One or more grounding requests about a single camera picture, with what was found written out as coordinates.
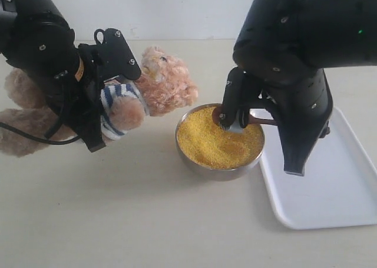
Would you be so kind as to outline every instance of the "table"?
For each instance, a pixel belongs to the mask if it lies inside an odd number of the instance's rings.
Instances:
[[[154,44],[189,65],[200,88],[196,105],[222,100],[233,40],[130,41],[137,59]],[[1,78],[10,70],[2,59]],[[327,75],[335,104],[377,164],[377,69]],[[4,89],[0,106],[15,107]],[[174,144],[188,110],[147,118],[93,154],[78,143],[20,159],[1,154],[1,267],[377,267],[377,227],[283,227],[259,167],[226,183],[189,172]]]

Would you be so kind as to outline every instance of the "white tray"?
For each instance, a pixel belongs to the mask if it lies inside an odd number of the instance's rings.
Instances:
[[[265,110],[253,110],[271,118]],[[261,167],[273,211],[295,230],[377,224],[377,171],[346,118],[337,108],[330,119],[331,133],[319,140],[305,176],[283,171],[277,128],[263,126],[266,146]]]

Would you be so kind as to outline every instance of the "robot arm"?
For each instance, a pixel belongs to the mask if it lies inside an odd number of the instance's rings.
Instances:
[[[304,176],[329,134],[333,99],[324,68],[377,64],[376,0],[254,0],[234,46],[221,127],[247,125],[251,108],[277,123],[284,170]]]
[[[76,48],[74,30],[51,0],[0,0],[0,53],[29,75],[59,116],[46,139],[65,124],[92,152],[105,146],[100,121],[104,81],[116,76],[134,81],[141,75],[120,31],[99,29],[94,37],[95,45]]]

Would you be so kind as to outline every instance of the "yellow grain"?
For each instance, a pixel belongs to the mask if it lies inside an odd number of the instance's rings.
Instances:
[[[177,130],[183,153],[199,165],[229,170],[251,163],[263,148],[260,125],[249,125],[242,134],[223,131],[212,121],[214,107],[196,111]]]

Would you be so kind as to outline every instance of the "blue and white striped shirt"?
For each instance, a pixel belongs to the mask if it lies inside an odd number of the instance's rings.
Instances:
[[[144,106],[145,113],[149,115],[147,104],[133,82],[106,86],[101,91],[101,102],[105,111],[101,116],[101,129],[102,133],[111,140],[119,140],[127,134],[125,130],[116,129],[110,121],[109,113],[117,97],[131,97],[140,100]]]

